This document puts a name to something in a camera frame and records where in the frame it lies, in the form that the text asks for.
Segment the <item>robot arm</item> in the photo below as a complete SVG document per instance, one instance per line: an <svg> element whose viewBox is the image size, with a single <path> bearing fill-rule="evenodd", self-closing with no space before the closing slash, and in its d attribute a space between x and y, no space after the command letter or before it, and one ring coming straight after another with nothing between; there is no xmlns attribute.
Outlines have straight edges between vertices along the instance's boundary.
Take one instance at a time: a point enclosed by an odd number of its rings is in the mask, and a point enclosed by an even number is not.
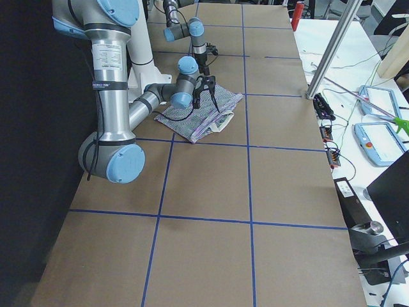
<svg viewBox="0 0 409 307"><path fill-rule="evenodd" d="M188 5L188 1L163 3L165 39L191 40L192 55L179 60L179 74L173 79L154 63L141 1L53 2L56 31L91 42L98 128L78 153L88 175L117 184L135 180L145 154L135 142L134 129L163 102L197 109L202 92L214 94L216 81L206 61L208 53L217 49L206 42L199 18L178 20L181 8Z"/></svg>
<svg viewBox="0 0 409 307"><path fill-rule="evenodd" d="M214 56L218 55L218 50L215 45L208 43L205 39L205 27L201 20L197 17L192 17L189 21L181 22L178 18L178 13L181 13L180 8L197 3L197 1L163 1L162 6L166 16L166 28L164 37L167 42L173 42L182 38L190 37L192 54L195 58L199 72L205 76L210 75L208 53Z"/></svg>

